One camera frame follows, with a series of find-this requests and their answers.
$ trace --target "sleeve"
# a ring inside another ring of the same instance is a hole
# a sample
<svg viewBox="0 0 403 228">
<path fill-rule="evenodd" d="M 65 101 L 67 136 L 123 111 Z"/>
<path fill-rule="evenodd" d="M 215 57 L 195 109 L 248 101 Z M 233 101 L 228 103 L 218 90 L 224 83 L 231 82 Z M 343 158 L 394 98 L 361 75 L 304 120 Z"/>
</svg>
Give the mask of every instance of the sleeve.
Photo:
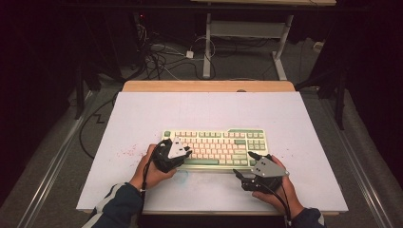
<svg viewBox="0 0 403 228">
<path fill-rule="evenodd" d="M 142 202 L 139 191 L 133 185 L 127 182 L 116 184 L 94 208 L 83 228 L 128 227 Z"/>
<path fill-rule="evenodd" d="M 304 208 L 292 224 L 293 228 L 326 228 L 325 219 L 316 208 Z"/>
</svg>

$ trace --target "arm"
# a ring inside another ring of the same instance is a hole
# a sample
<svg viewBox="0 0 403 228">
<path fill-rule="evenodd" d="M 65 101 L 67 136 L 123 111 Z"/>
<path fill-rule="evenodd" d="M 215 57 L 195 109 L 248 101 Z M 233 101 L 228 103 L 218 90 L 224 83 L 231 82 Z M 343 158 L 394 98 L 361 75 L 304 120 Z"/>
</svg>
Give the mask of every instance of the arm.
<svg viewBox="0 0 403 228">
<path fill-rule="evenodd" d="M 272 156 L 273 162 L 284 167 L 280 160 Z M 322 214 L 316 208 L 304 208 L 297 198 L 294 185 L 288 176 L 282 178 L 282 187 L 276 192 L 284 201 L 288 200 L 291 212 L 292 227 L 294 228 L 323 228 L 326 227 Z M 264 202 L 272 204 L 279 212 L 285 214 L 285 208 L 281 202 L 271 194 L 253 192 L 252 196 Z"/>
<path fill-rule="evenodd" d="M 128 227 L 131 217 L 139 212 L 143 205 L 140 190 L 143 185 L 144 167 L 147 164 L 155 144 L 148 147 L 147 154 L 142 157 L 130 182 L 114 185 L 106 197 L 93 210 L 88 227 Z M 146 177 L 146 188 L 157 185 L 160 181 L 172 178 L 176 169 L 163 173 L 152 162 Z"/>
</svg>

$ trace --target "desk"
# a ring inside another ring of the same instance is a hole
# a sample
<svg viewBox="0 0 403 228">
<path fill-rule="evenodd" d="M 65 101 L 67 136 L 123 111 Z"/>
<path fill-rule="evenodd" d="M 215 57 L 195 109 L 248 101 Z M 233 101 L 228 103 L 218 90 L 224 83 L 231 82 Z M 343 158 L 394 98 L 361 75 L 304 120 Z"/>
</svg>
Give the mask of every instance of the desk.
<svg viewBox="0 0 403 228">
<path fill-rule="evenodd" d="M 251 92 L 233 92 L 239 89 Z M 113 184 L 129 180 L 148 145 L 159 142 L 165 129 L 235 126 L 266 130 L 269 151 L 287 166 L 303 205 L 325 214 L 348 210 L 303 101 L 292 85 L 232 81 L 127 82 L 112 111 L 77 209 L 91 210 Z M 148 191 L 144 213 L 277 214 L 273 207 L 250 195 L 240 188 L 233 174 L 179 171 Z"/>
<path fill-rule="evenodd" d="M 336 0 L 192 0 L 205 2 L 209 5 L 214 3 L 238 3 L 258 5 L 288 5 L 288 6 L 334 6 Z M 288 32 L 294 15 L 288 15 L 285 23 L 262 23 L 262 22 L 239 22 L 239 21 L 213 21 L 211 13 L 207 13 L 205 33 L 205 54 L 203 64 L 204 79 L 210 78 L 211 67 L 211 36 L 237 36 L 237 37 L 258 37 L 258 38 L 279 38 L 278 50 L 272 52 L 272 58 L 276 66 L 278 78 L 287 80 L 280 57 L 287 41 Z"/>
</svg>

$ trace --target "keyboard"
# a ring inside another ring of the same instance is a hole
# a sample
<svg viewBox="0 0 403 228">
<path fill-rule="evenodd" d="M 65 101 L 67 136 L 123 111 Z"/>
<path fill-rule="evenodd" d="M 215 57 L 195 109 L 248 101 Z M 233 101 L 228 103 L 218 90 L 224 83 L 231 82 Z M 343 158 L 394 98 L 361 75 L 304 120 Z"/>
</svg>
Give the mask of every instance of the keyboard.
<svg viewBox="0 0 403 228">
<path fill-rule="evenodd" d="M 267 141 L 261 129 L 229 129 L 225 131 L 165 130 L 163 140 L 179 138 L 192 154 L 179 167 L 181 170 L 250 171 L 256 161 L 248 156 L 252 151 L 267 155 Z"/>
</svg>

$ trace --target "spacebar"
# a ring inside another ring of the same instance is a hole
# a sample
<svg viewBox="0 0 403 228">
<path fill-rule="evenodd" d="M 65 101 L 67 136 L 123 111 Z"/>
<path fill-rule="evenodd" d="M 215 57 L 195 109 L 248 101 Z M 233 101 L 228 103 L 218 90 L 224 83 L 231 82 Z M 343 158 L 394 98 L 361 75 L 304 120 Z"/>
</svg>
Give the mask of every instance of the spacebar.
<svg viewBox="0 0 403 228">
<path fill-rule="evenodd" d="M 218 165 L 218 160 L 184 160 L 184 164 Z"/>
</svg>

